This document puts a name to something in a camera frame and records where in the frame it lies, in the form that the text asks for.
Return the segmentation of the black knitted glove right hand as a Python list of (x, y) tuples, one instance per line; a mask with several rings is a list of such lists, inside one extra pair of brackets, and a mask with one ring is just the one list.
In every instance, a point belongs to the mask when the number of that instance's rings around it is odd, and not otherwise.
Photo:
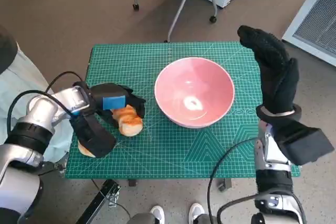
[(241, 25), (237, 34), (240, 44), (253, 51), (259, 65), (262, 107), (271, 114), (293, 112), (298, 60), (291, 58), (283, 42), (271, 33)]

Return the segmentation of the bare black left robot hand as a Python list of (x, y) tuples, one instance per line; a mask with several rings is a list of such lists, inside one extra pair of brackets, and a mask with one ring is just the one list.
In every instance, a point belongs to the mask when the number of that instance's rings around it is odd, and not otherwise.
[(133, 94), (133, 89), (115, 83), (102, 83), (90, 88), (97, 105), (98, 115), (107, 123), (118, 127), (118, 121), (113, 118), (112, 110), (132, 106), (140, 118), (145, 116), (146, 100)]

